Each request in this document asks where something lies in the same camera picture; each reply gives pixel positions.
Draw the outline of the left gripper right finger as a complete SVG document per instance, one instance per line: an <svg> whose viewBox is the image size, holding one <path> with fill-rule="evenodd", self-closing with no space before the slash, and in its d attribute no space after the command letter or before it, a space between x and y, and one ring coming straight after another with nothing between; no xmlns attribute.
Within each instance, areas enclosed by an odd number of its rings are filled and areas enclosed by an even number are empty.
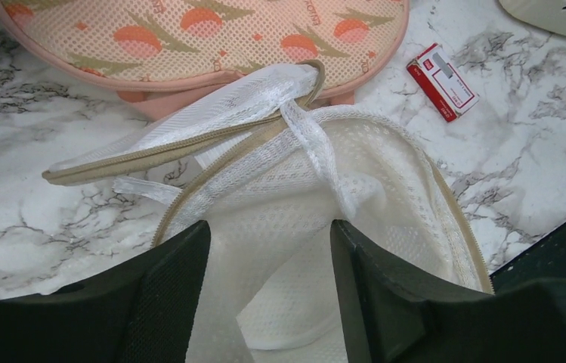
<svg viewBox="0 0 566 363"><path fill-rule="evenodd" d="M493 295L432 275L343 220L330 243L350 362L566 362L566 278Z"/></svg>

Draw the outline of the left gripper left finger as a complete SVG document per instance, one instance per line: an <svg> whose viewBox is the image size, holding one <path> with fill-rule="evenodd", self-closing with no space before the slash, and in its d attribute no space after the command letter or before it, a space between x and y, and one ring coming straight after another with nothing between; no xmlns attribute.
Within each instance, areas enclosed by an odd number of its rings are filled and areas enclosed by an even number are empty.
<svg viewBox="0 0 566 363"><path fill-rule="evenodd" d="M0 300L0 362L183 362L210 242L200 221L55 293Z"/></svg>

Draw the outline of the white mesh laundry bag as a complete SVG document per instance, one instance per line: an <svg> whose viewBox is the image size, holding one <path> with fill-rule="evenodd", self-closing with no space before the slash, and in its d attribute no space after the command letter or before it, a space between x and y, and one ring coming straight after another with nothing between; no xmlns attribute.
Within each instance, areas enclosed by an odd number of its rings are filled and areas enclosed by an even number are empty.
<svg viewBox="0 0 566 363"><path fill-rule="evenodd" d="M53 185L111 177L119 193L164 203L154 246L209 224L188 362L346 362L335 219L439 278L493 290L436 165L385 116L311 109L324 79L317 60L262 68L43 175Z"/></svg>

